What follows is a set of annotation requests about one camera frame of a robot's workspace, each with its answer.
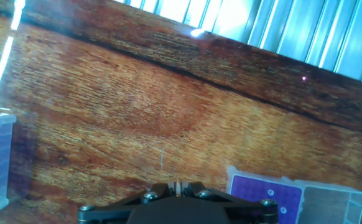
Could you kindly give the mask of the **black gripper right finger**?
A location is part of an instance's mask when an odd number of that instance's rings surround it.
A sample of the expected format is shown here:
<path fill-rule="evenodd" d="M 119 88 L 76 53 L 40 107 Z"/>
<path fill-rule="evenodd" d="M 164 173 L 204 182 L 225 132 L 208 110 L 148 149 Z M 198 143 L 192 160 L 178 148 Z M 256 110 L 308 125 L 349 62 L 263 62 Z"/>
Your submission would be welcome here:
<path fill-rule="evenodd" d="M 248 201 L 205 187 L 201 182 L 183 182 L 182 196 L 216 205 L 221 213 L 213 208 L 209 211 L 226 218 L 228 223 L 279 223 L 278 203 L 272 199 Z"/>

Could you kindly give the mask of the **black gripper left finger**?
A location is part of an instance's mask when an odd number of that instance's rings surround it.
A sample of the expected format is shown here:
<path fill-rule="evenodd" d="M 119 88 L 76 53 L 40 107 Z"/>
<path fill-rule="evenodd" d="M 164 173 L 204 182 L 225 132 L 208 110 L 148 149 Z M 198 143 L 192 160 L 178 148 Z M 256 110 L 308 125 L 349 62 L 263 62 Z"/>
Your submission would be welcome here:
<path fill-rule="evenodd" d="M 138 206 L 171 196 L 172 187 L 168 184 L 154 184 L 149 190 L 143 190 L 109 205 L 101 207 L 92 204 L 82 205 L 77 211 L 77 223 L 127 223 L 132 211 Z"/>

